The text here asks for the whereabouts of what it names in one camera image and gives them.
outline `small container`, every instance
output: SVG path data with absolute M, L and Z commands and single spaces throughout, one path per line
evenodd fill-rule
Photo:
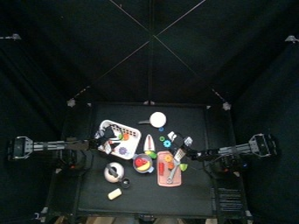
M 143 160 L 144 164 L 136 166 L 136 160 Z M 151 159 L 151 157 L 145 154 L 139 154 L 133 156 L 133 167 L 135 170 L 140 173 L 147 173 L 147 172 L 152 172 L 155 170 L 153 168 L 153 160 Z

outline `dish rack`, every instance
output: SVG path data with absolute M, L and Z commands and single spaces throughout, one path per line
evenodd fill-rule
M 119 145 L 113 150 L 111 150 L 111 154 L 116 157 L 120 157 L 123 159 L 131 159 L 133 158 L 136 154 L 136 146 L 139 144 L 141 133 L 137 129 L 133 129 L 124 124 L 120 124 L 117 122 L 112 122 L 109 120 L 105 120 L 99 125 L 99 131 L 104 130 L 108 126 L 111 126 L 115 136 L 119 137 L 119 135 L 128 134 L 127 140 L 119 140 Z M 109 148 L 108 143 L 105 143 L 104 147 L 97 147 L 100 151 L 104 151 L 105 153 L 109 153 L 107 151 L 107 148 Z

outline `black curtain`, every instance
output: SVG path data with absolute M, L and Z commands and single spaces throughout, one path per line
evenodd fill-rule
M 33 141 L 61 137 L 67 101 L 27 51 L 0 41 L 0 222 L 24 223 L 44 207 L 51 183 L 52 154 L 8 163 L 7 143 L 17 136 Z
M 247 200 L 262 223 L 299 221 L 299 45 L 290 44 L 239 97 L 235 131 L 239 143 L 258 133 L 278 140 L 278 156 L 251 159 Z

